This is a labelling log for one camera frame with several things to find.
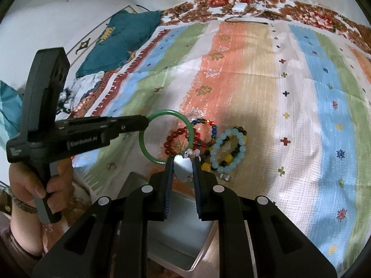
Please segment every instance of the light blue beaded bracelet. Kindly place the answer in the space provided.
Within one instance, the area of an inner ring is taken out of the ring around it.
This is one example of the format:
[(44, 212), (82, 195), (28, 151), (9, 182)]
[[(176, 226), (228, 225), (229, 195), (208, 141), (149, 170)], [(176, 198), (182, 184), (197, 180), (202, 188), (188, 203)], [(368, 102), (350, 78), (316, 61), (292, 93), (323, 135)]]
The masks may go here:
[[(235, 150), (233, 150), (229, 155), (225, 156), (224, 160), (219, 164), (216, 158), (217, 152), (220, 149), (220, 146), (223, 145), (225, 141), (228, 141), (229, 137), (231, 136), (237, 137), (238, 145)], [(227, 129), (225, 133), (220, 134), (219, 138), (216, 140), (216, 143), (212, 146), (212, 150), (210, 151), (211, 169), (217, 170), (220, 174), (230, 173), (231, 170), (235, 169), (245, 157), (245, 144), (246, 141), (244, 139), (244, 134), (239, 132), (238, 129)]]

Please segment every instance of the floral blanket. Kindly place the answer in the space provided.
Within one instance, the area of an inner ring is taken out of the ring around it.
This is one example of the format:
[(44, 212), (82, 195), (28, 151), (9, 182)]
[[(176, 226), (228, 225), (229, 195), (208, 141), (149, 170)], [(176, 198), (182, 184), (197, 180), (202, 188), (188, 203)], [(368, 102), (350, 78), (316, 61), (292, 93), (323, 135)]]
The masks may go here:
[[(248, 3), (247, 12), (233, 13), (235, 2)], [(88, 45), (79, 47), (104, 27), (68, 55), (72, 74), (89, 51)], [(213, 120), (220, 131), (243, 126), (246, 156), (231, 180), (220, 183), (243, 197), (275, 201), (341, 275), (371, 232), (370, 47), (368, 28), (319, 5), (192, 0), (166, 10), (131, 61), (104, 72), (70, 117), (149, 115), (168, 108), (191, 120)], [(150, 124), (145, 142), (152, 155), (166, 156), (163, 143), (178, 127), (172, 118)], [(210, 133), (198, 132), (203, 138)], [(178, 138), (175, 149), (185, 143)], [(137, 133), (76, 156), (74, 167), (92, 200), (115, 198), (131, 171), (149, 176), (163, 170), (142, 155)], [(192, 195), (185, 183), (173, 186)], [(217, 264), (216, 255), (198, 267), (207, 271)], [(192, 277), (174, 270), (161, 268), (149, 277)]]

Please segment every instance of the cable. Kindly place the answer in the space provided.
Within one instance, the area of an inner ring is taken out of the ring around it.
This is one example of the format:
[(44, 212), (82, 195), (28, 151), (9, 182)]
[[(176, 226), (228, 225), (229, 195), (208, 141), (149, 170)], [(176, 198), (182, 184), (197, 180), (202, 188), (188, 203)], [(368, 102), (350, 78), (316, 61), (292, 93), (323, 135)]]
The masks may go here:
[(0, 181), (1, 184), (3, 184), (5, 187), (9, 188), (8, 185), (6, 185), (3, 181)]
[(147, 10), (147, 11), (150, 11), (148, 8), (145, 8), (144, 6), (142, 6), (142, 5), (139, 5), (139, 4), (135, 4), (135, 6), (138, 6), (138, 7), (141, 7), (141, 8), (143, 8), (143, 9), (145, 9), (145, 10)]
[[(250, 11), (260, 2), (261, 0), (257, 1), (253, 6), (250, 7), (250, 9), (248, 11), (245, 11), (242, 15), (238, 14), (237, 16), (233, 16), (233, 17), (230, 17), (230, 18), (226, 18), (224, 21), (225, 22), (232, 22), (232, 23), (250, 23), (252, 21), (241, 21), (241, 20), (238, 20), (238, 21), (230, 21), (230, 19), (233, 19), (233, 18), (242, 18), (242, 16), (244, 16), (245, 14), (247, 13), (250, 13)], [(264, 9), (260, 12), (260, 13), (256, 13), (255, 15), (251, 16), (252, 18), (255, 18), (257, 16), (260, 16), (263, 12), (266, 11), (266, 0), (264, 0)]]
[[(247, 14), (247, 13), (249, 13), (259, 2), (260, 2), (261, 0), (259, 0), (259, 1), (257, 1), (253, 6), (251, 6), (250, 7), (250, 9), (248, 10), (248, 11), (245, 11), (243, 14), (242, 14), (242, 16), (244, 16), (245, 14)], [(234, 7), (234, 5), (236, 4), (236, 0), (234, 0), (233, 1), (233, 6), (232, 6), (232, 8)], [(266, 11), (266, 0), (264, 0), (264, 9), (263, 9), (263, 11), (261, 11), (260, 13), (257, 13), (257, 14), (255, 14), (255, 15), (253, 15), (253, 16), (251, 16), (252, 18), (255, 18), (255, 17), (257, 17), (257, 16), (260, 16), (264, 11)], [(182, 19), (181, 19), (181, 17), (179, 16), (179, 13), (177, 12), (177, 10), (176, 10), (176, 7), (175, 7), (175, 15), (176, 15), (176, 17), (181, 21), (181, 22), (183, 22), (183, 23), (191, 23), (191, 22), (193, 22), (194, 20), (196, 20), (196, 19), (198, 19), (198, 18), (201, 18), (201, 17), (203, 17), (203, 16), (225, 16), (226, 14), (229, 14), (229, 13), (231, 13), (231, 10), (228, 12), (228, 13), (224, 13), (224, 14), (220, 14), (220, 13), (212, 13), (212, 14), (205, 14), (205, 15), (200, 15), (200, 16), (196, 16), (195, 18), (193, 18), (191, 21), (183, 21)], [(233, 17), (230, 17), (230, 18), (226, 18), (224, 21), (225, 22), (231, 22), (230, 21), (230, 19), (233, 19), (233, 18), (242, 18), (242, 16), (239, 14), (239, 15), (237, 15), (237, 16), (233, 16)], [(251, 21), (238, 21), (238, 23), (244, 23), (244, 22), (246, 22), (246, 23), (249, 23), (249, 22), (251, 22)]]
[(201, 18), (201, 17), (203, 17), (203, 16), (225, 16), (225, 14), (222, 14), (222, 13), (212, 13), (212, 14), (206, 14), (206, 15), (196, 16), (196, 17), (193, 18), (191, 21), (183, 21), (183, 20), (180, 18), (179, 14), (177, 13), (176, 7), (175, 7), (174, 9), (175, 9), (175, 15), (176, 15), (177, 18), (178, 18), (180, 21), (182, 21), (183, 23), (191, 23), (191, 22), (193, 22), (194, 20), (196, 20), (196, 19), (198, 19), (198, 18)]

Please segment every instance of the pillow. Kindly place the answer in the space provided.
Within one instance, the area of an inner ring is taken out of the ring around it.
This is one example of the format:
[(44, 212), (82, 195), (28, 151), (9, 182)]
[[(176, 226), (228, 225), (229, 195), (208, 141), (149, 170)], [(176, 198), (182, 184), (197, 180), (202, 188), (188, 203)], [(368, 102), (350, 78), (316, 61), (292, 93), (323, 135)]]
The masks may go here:
[(114, 14), (105, 31), (76, 73), (76, 78), (123, 66), (160, 24), (161, 12)]
[(19, 133), (22, 99), (17, 91), (0, 80), (0, 146), (5, 149), (9, 139)]

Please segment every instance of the red beaded bracelet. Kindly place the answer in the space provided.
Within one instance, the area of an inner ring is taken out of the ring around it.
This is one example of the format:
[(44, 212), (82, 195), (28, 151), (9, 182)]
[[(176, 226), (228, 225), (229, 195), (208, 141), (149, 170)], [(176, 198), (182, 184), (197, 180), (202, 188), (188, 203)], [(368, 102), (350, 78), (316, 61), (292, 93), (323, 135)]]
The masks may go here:
[[(198, 123), (209, 124), (211, 126), (211, 128), (212, 128), (211, 141), (210, 142), (203, 142), (200, 138), (201, 134), (199, 132), (197, 132), (196, 129), (194, 128), (193, 129), (193, 132), (194, 132), (193, 149), (201, 148), (201, 147), (202, 148), (211, 147), (215, 142), (215, 138), (216, 138), (216, 134), (217, 134), (217, 126), (215, 125), (214, 121), (210, 121), (210, 120), (207, 120), (207, 119), (196, 119), (196, 120), (192, 121), (193, 125), (196, 125)], [(182, 129), (177, 129), (177, 131), (172, 132), (171, 135), (166, 138), (166, 142), (164, 143), (164, 147), (165, 147), (165, 153), (167, 155), (174, 157), (177, 154), (172, 149), (171, 144), (172, 144), (172, 141), (174, 140), (174, 138), (177, 138), (179, 135), (182, 135), (184, 133), (185, 133), (185, 137), (187, 139), (189, 139), (188, 129), (187, 129), (186, 126)]]

